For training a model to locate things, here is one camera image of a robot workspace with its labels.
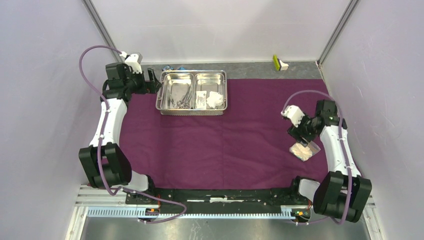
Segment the beige gauze roll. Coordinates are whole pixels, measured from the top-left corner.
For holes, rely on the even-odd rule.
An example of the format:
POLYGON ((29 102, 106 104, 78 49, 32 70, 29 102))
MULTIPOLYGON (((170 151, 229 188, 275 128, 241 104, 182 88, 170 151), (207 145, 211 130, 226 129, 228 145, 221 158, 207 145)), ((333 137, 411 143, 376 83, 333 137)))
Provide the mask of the beige gauze roll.
POLYGON ((289 152, 303 162, 309 160, 320 151, 321 148, 313 141, 309 142, 306 146, 296 142, 289 148, 289 152))

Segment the metal instrument tray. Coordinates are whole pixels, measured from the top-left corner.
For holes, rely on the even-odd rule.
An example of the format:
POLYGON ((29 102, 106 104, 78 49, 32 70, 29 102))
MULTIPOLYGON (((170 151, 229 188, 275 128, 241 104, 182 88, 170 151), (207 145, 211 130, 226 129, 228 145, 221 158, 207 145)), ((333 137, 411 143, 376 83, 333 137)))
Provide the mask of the metal instrument tray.
POLYGON ((228 79, 224 70, 167 70, 161 74, 162 88, 156 99, 156 109, 165 116, 220 116, 228 107, 228 79), (171 88, 175 108, 168 109, 166 92, 171 88), (188 87, 191 87, 191 108, 178 109, 177 101, 181 100, 188 87), (195 109, 196 91, 207 91, 206 98, 211 91, 223 95, 223 104, 212 109, 195 109))

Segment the purple cloth wrap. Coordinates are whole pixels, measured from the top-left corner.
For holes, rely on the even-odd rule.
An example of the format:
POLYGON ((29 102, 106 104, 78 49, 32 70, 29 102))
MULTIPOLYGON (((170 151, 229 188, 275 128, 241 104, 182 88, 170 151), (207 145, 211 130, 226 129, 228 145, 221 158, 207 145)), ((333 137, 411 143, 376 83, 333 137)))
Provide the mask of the purple cloth wrap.
POLYGON ((219 116, 170 116, 155 95, 135 95, 124 117, 119 145, 131 168, 158 188, 269 189, 297 177, 322 181, 321 150, 301 161, 281 111, 289 101, 308 115, 327 87, 322 79, 230 79, 228 107, 219 116))

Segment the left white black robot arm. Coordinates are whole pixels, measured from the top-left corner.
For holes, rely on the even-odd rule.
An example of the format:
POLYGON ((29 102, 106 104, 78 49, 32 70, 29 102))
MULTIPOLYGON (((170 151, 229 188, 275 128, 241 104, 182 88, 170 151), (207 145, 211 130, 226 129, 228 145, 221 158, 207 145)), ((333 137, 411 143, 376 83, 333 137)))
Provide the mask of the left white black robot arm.
POLYGON ((96 91, 101 102, 98 126, 89 146, 79 150, 78 158, 91 187, 107 190, 112 196, 127 192, 151 204, 157 198, 152 178, 132 169, 119 142, 132 96, 156 94, 162 84, 152 68, 147 69, 148 80, 126 63, 110 63, 105 70, 107 79, 96 91))

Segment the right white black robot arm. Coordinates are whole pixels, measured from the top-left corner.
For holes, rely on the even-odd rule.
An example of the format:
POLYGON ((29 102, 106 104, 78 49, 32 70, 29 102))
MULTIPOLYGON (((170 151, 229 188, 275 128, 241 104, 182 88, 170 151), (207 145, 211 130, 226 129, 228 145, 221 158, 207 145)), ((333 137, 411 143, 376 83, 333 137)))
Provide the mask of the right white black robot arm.
POLYGON ((372 191, 372 183, 362 177, 348 143, 348 128, 335 101, 323 99, 316 103, 314 116, 296 105, 287 105, 281 112, 291 122, 287 130, 296 143, 290 151, 298 156, 301 149, 312 149, 315 138, 323 145, 328 173, 321 182, 297 176, 291 182, 289 199, 302 204, 312 202, 316 214, 334 220, 356 223, 362 216, 372 191))

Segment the steel surgical scissors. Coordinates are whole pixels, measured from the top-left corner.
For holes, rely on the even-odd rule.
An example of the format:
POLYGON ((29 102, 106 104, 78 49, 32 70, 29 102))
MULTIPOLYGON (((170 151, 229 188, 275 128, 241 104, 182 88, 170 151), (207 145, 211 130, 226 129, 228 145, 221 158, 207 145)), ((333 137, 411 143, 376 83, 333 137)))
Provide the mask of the steel surgical scissors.
POLYGON ((178 109, 190 109, 191 108, 191 99, 192 99, 192 88, 189 86, 185 95, 177 101, 176 107, 178 109))

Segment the steel forceps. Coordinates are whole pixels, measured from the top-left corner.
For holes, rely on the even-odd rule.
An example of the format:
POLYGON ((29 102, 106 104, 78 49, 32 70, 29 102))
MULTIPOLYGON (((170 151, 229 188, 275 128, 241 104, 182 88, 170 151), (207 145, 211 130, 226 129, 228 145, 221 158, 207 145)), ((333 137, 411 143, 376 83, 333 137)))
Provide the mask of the steel forceps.
POLYGON ((167 99, 167 105, 168 105, 168 109, 174 109, 175 108, 175 101, 174 98, 172 96, 172 91, 171 88, 168 87, 166 90, 166 99, 167 99))

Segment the white sterile packet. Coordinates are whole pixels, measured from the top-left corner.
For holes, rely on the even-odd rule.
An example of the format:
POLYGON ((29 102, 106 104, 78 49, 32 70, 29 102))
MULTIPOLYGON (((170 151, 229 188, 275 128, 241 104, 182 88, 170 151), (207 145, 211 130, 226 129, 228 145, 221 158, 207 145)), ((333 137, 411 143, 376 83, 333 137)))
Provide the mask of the white sterile packet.
POLYGON ((196 110, 206 110, 207 109, 207 91, 199 90, 195 92, 195 105, 196 110))

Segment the white crumpled gauze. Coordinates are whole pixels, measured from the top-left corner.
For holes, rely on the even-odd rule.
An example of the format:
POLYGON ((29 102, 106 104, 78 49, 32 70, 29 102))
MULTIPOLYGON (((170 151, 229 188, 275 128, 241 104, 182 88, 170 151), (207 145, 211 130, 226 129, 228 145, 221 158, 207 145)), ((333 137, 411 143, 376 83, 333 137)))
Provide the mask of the white crumpled gauze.
POLYGON ((224 103, 224 96, 219 92, 210 91, 206 103, 211 109, 216 109, 224 103))

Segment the yellow green white object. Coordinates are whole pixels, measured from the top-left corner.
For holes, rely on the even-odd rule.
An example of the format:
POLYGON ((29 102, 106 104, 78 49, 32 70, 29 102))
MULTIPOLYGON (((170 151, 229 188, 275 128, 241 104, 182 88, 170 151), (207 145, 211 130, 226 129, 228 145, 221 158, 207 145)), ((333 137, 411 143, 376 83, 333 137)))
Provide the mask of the yellow green white object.
POLYGON ((286 71, 289 68, 289 65, 283 62, 281 59, 279 59, 276 54, 273 55, 272 62, 274 64, 275 70, 278 72, 286 71))

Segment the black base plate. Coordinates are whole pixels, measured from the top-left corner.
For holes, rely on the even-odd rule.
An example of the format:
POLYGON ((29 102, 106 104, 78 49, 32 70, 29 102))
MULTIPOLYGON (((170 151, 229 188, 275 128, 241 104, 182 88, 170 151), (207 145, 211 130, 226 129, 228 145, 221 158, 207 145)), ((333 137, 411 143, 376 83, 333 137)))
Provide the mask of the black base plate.
POLYGON ((291 187, 266 189, 155 188, 147 194, 127 193, 127 205, 140 205, 160 214, 277 214, 281 206, 311 211, 312 202, 291 187))

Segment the aluminium frame rail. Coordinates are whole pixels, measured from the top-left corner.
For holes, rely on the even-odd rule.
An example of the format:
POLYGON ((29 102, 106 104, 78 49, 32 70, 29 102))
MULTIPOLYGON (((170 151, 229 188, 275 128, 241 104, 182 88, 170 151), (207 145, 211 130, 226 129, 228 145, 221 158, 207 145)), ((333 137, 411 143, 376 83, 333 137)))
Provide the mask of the aluminium frame rail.
POLYGON ((67 233, 68 240, 383 240, 377 208, 368 198, 357 223, 333 220, 299 207, 279 213, 162 214, 152 206, 126 204, 128 192, 110 195, 82 185, 67 233))

